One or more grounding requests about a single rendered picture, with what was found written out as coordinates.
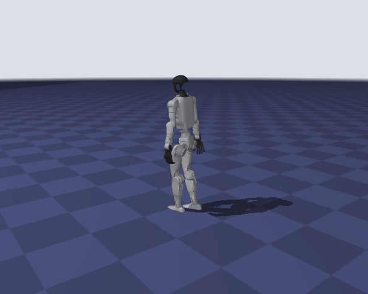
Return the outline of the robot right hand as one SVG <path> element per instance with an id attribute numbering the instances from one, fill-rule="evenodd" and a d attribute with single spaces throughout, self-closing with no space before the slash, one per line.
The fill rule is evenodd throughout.
<path id="1" fill-rule="evenodd" d="M 194 138 L 195 138 L 195 136 L 194 136 Z M 198 154 L 198 149 L 199 149 L 199 154 L 201 154 L 201 153 L 202 153 L 202 148 L 203 148 L 203 150 L 204 150 L 204 152 L 205 152 L 205 149 L 204 149 L 203 143 L 201 142 L 201 136 L 200 136 L 200 134 L 199 134 L 199 138 L 200 138 L 200 139 L 195 139 L 195 140 L 197 141 L 197 145 L 196 145 L 196 147 L 197 147 L 197 154 Z M 201 148 L 201 150 L 200 150 L 200 148 Z M 195 151 L 195 149 L 194 149 L 194 151 Z"/>

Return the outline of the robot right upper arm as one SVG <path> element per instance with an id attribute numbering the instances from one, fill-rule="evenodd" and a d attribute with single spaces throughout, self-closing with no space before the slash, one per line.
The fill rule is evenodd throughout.
<path id="1" fill-rule="evenodd" d="M 194 100 L 194 122 L 197 121 L 197 108 L 196 108 L 196 98 L 194 96 L 192 96 L 193 100 Z"/>

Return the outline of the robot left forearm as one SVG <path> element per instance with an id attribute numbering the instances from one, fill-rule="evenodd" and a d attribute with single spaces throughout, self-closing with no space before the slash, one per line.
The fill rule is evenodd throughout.
<path id="1" fill-rule="evenodd" d="M 174 134 L 174 131 L 173 131 L 173 125 L 171 122 L 168 122 L 166 124 L 166 129 L 167 129 L 167 135 L 166 135 L 166 139 L 165 139 L 165 149 L 168 149 L 169 150 L 169 145 L 172 145 L 172 139 L 173 139 L 173 134 Z"/>

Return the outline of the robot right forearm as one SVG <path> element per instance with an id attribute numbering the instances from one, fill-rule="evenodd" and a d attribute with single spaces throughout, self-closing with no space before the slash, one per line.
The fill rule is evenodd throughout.
<path id="1" fill-rule="evenodd" d="M 194 136 L 195 136 L 195 139 L 200 139 L 199 138 L 199 121 L 198 121 L 198 119 L 197 119 L 197 121 L 196 122 L 194 122 L 194 125 L 193 125 L 193 134 L 194 134 Z"/>

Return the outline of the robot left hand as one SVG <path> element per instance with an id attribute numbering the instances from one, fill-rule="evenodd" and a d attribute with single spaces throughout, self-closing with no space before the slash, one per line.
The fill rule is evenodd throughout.
<path id="1" fill-rule="evenodd" d="M 168 149 L 165 149 L 165 155 L 164 155 L 164 158 L 166 160 L 167 163 L 169 164 L 175 164 L 175 162 L 173 162 L 172 160 L 172 154 L 171 154 L 171 151 L 172 151 L 172 146 L 169 145 L 169 150 Z"/>

